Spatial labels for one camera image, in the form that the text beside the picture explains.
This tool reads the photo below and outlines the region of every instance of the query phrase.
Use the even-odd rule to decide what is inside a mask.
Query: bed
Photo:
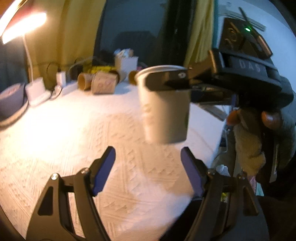
[[[31,213],[54,172],[71,175],[101,157],[116,161],[94,199],[111,240],[155,241],[189,204],[193,190],[180,161],[188,146],[210,167],[224,123],[191,105],[188,138],[175,145],[144,139],[136,86],[120,83],[114,95],[76,90],[27,112],[0,131],[0,204],[25,237]],[[70,195],[75,231],[83,236]]]

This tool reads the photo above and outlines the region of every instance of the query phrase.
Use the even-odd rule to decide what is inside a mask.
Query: white box
[[[65,85],[65,87],[62,88],[62,92],[61,94],[59,95],[59,97],[61,96],[65,96],[71,92],[73,92],[74,90],[77,90],[78,89],[78,84],[77,84],[77,81],[71,81],[69,83],[67,83]]]
[[[131,71],[137,70],[139,57],[117,58],[115,57],[115,68],[126,72],[126,78]]]

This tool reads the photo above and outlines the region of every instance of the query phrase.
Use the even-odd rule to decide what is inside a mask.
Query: gray bowl
[[[0,93],[0,115],[8,118],[23,105],[25,84],[14,84]]]

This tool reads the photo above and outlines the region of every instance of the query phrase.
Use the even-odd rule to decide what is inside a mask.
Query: white paper cup
[[[170,144],[185,141],[190,108],[190,90],[150,91],[145,86],[148,74],[182,70],[181,66],[160,65],[144,69],[136,74],[144,121],[146,141]]]

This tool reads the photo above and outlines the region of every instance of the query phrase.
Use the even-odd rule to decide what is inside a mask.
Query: dark window
[[[94,55],[113,63],[116,49],[131,48],[148,66],[182,65],[194,8],[194,0],[107,0]]]

